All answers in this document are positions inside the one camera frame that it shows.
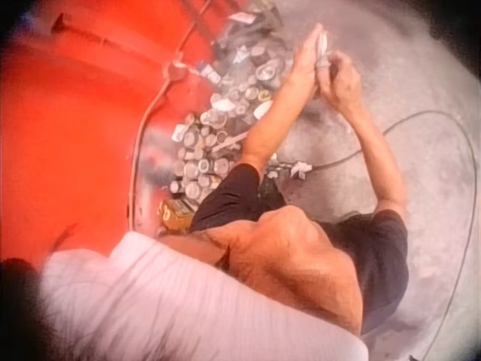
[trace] man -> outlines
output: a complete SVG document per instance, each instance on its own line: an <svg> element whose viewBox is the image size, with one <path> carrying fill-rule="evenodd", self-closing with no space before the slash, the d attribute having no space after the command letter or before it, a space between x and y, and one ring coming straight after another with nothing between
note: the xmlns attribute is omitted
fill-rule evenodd
<svg viewBox="0 0 481 361"><path fill-rule="evenodd" d="M394 312L407 285L406 195L349 58L337 52L316 74L321 31L316 26L304 42L190 235L159 243L129 232L108 258L57 252L39 279L21 261L4 262L7 355L34 344L37 359L368 358L356 336ZM257 197L265 163L316 80L354 128L378 199L372 215L336 225L313 222L292 206L263 213Z"/></svg>

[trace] man's arm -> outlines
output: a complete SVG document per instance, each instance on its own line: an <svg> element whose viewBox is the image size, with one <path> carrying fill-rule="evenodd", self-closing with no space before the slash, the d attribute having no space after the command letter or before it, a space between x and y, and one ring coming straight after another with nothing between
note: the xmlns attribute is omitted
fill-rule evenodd
<svg viewBox="0 0 481 361"><path fill-rule="evenodd" d="M404 219L407 201L404 181L388 143L363 104L361 78L351 59L340 51L330 61L331 67L319 73L321 94L344 116L359 139L377 197L374 213L391 209Z"/></svg>
<svg viewBox="0 0 481 361"><path fill-rule="evenodd" d="M322 31L316 25L299 50L292 73L279 90L271 109L249 131L239 163L253 166L262 177L264 167L276 152L291 125L313 94L316 82L316 39Z"/></svg>

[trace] pile of cans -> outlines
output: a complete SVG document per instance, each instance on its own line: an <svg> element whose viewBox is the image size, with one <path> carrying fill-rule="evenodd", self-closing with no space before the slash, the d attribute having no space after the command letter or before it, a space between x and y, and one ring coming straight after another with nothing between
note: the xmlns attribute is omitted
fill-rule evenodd
<svg viewBox="0 0 481 361"><path fill-rule="evenodd" d="M233 52L223 76L210 65L208 71L201 71L215 86L215 92L210 97L210 109L185 119L173 164L175 179L170 184L176 197L199 205L241 156L243 135L260 117L259 109L268 108L265 103L271 102L292 67L292 57L268 45L268 41L260 41L251 47L242 46L244 56Z"/></svg>

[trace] red wall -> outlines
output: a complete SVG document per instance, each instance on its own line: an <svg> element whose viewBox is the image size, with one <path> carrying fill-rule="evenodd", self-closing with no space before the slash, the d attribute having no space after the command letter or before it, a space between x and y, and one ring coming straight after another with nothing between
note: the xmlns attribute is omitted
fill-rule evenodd
<svg viewBox="0 0 481 361"><path fill-rule="evenodd" d="M204 18L217 33L232 12L214 0ZM50 34L59 14L68 27ZM120 240L138 124L191 22L177 0L86 0L44 2L17 30L2 55L2 259L39 265L67 231L63 248L108 254ZM184 61L200 59L194 31ZM154 123L171 132L199 87L176 85Z"/></svg>

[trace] man's right hand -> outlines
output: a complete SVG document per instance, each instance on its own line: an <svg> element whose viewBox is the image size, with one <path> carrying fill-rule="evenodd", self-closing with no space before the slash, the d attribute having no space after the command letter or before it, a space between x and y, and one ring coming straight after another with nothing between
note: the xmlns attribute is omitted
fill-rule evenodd
<svg viewBox="0 0 481 361"><path fill-rule="evenodd" d="M321 96L349 122L363 109L361 76L351 59L339 50L328 57L331 65L322 68L317 77Z"/></svg>

